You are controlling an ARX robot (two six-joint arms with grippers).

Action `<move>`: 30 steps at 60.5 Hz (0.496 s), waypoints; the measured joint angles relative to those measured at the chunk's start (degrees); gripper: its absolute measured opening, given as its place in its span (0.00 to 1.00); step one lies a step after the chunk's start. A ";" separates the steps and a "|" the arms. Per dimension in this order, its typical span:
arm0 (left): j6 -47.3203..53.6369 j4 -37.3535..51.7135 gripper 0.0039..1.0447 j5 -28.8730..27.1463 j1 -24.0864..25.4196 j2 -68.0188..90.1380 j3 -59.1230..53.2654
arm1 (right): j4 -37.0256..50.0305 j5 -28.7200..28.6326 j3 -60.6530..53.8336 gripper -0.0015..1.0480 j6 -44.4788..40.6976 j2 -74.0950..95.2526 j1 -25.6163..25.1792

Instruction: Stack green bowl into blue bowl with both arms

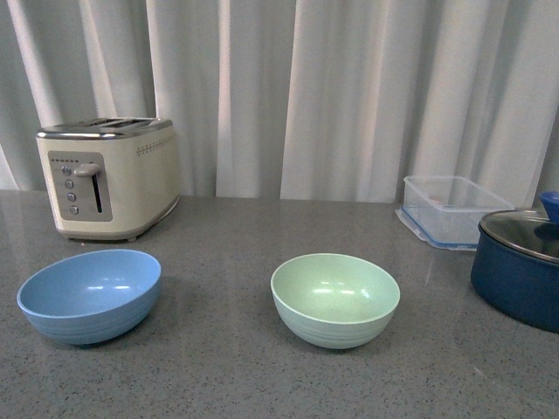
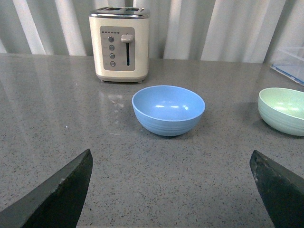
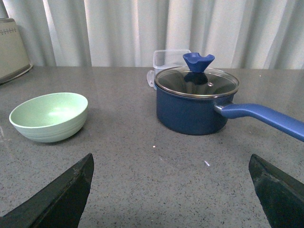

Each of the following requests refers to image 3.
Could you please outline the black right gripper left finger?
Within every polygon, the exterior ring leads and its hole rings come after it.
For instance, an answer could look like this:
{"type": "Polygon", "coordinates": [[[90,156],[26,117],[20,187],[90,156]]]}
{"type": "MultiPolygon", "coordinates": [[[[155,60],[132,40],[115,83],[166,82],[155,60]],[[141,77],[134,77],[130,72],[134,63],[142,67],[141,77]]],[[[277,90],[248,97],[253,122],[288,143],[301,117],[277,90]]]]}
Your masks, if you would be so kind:
{"type": "Polygon", "coordinates": [[[33,197],[0,218],[2,228],[76,228],[84,212],[94,173],[86,155],[33,197]]]}

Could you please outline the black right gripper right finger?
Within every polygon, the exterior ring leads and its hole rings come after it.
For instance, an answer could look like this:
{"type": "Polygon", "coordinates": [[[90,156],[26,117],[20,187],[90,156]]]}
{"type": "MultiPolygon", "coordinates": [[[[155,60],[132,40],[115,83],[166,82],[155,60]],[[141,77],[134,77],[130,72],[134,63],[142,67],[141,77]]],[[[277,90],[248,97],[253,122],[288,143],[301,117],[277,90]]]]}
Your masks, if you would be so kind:
{"type": "Polygon", "coordinates": [[[272,228],[304,226],[304,184],[252,154],[248,169],[255,192],[272,228]]]}

